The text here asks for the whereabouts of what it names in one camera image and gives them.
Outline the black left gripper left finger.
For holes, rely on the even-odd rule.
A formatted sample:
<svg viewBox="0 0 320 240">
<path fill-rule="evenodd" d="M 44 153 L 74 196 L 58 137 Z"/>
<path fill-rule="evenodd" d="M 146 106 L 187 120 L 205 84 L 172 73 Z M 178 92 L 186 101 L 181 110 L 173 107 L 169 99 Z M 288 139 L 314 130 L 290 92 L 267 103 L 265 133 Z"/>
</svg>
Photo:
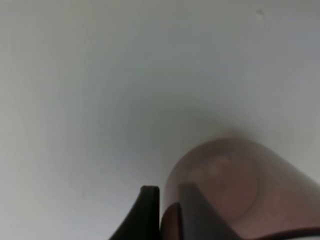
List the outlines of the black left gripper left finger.
<svg viewBox="0 0 320 240">
<path fill-rule="evenodd" d="M 144 185 L 111 240 L 160 239 L 160 189 Z"/>
</svg>

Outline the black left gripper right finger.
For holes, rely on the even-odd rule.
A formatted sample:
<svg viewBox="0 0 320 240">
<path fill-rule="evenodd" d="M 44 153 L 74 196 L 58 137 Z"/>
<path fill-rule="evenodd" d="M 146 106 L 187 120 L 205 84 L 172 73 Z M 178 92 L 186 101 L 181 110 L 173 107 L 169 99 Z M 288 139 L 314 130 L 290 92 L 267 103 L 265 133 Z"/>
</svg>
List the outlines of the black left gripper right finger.
<svg viewBox="0 0 320 240">
<path fill-rule="evenodd" d="M 185 240 L 239 240 L 194 183 L 178 188 L 181 231 Z"/>
</svg>

